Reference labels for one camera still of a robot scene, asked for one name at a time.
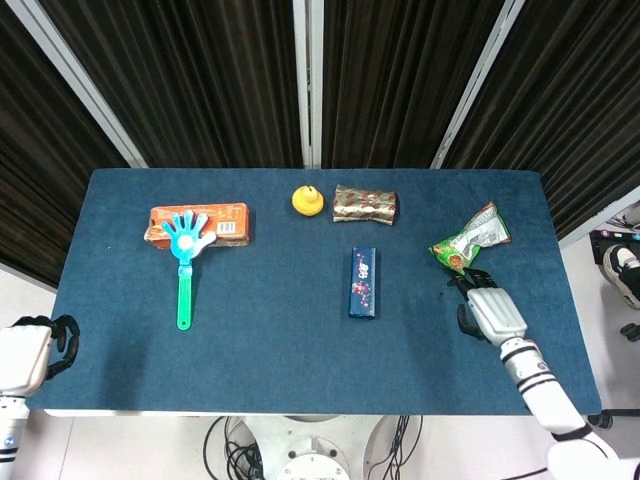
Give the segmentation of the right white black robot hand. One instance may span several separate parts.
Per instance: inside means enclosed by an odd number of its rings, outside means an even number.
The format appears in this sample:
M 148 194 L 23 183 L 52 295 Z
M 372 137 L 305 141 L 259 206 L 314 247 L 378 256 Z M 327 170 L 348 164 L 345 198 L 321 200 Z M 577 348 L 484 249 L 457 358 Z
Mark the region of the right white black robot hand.
M 465 267 L 462 272 L 445 269 L 448 286 L 461 293 L 464 302 L 456 310 L 460 331 L 477 340 L 500 347 L 514 338 L 524 338 L 527 324 L 511 296 L 492 276 L 479 269 Z

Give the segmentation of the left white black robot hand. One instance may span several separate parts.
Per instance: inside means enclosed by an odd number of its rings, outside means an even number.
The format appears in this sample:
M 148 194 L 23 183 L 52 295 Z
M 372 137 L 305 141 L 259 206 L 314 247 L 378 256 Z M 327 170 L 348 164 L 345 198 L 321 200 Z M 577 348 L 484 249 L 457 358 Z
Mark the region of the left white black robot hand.
M 80 329 L 70 315 L 25 316 L 1 330 L 1 396 L 33 395 L 75 362 Z

